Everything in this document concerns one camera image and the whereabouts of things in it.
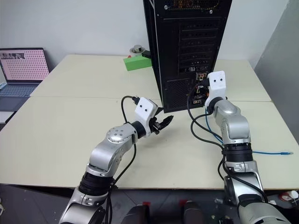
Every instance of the tabletop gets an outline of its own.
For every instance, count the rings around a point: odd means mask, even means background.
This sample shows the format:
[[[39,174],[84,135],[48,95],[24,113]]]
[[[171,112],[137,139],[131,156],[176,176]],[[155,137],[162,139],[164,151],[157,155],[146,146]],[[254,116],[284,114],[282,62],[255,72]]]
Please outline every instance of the tabletop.
[[[254,154],[265,189],[297,189],[299,146],[272,102],[237,102],[248,119],[252,148],[257,151],[292,151],[293,155]],[[125,104],[132,121],[135,105]],[[196,116],[203,108],[193,109]],[[152,134],[137,142],[137,156],[119,180],[121,188],[222,189],[217,174],[221,150],[194,138],[187,111],[174,115],[159,135]],[[219,128],[213,117],[209,123]],[[84,174],[93,148],[106,132],[123,123],[120,99],[31,97],[0,132],[0,182],[20,185],[75,187]],[[203,138],[214,137],[199,128]],[[116,173],[131,160],[127,152]]]
[[[160,99],[153,69],[127,71],[124,58],[68,55],[31,96],[122,98],[137,95]],[[229,100],[271,101],[248,61],[217,60],[214,70],[225,71]]]

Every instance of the laptop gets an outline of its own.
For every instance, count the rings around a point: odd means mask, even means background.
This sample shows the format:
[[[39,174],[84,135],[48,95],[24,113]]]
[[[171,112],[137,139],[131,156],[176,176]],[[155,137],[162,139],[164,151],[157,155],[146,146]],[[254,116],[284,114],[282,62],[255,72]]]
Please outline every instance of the laptop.
[[[0,90],[0,111],[17,111],[49,74],[43,48],[0,49],[6,85]]]

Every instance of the laptop screen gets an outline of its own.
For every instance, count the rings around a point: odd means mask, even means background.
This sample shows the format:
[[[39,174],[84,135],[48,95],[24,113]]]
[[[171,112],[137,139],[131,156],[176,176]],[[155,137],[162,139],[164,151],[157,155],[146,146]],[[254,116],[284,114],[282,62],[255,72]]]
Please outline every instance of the laptop screen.
[[[0,49],[0,64],[8,83],[40,83],[49,74],[42,48]]]

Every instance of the green block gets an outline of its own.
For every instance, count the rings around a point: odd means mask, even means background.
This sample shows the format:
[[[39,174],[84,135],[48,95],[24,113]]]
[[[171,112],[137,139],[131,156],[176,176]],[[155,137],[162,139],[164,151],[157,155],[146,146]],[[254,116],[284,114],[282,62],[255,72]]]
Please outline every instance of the green block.
[[[151,59],[142,55],[124,58],[123,61],[128,71],[151,67]]]

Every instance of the computer tower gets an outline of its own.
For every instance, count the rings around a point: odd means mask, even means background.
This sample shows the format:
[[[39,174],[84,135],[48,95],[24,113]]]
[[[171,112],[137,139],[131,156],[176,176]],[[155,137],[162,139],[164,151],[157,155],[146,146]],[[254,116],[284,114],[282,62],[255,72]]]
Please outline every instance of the computer tower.
[[[152,66],[164,112],[187,109],[191,89],[212,72],[231,0],[143,0]],[[208,89],[196,87],[191,108]]]

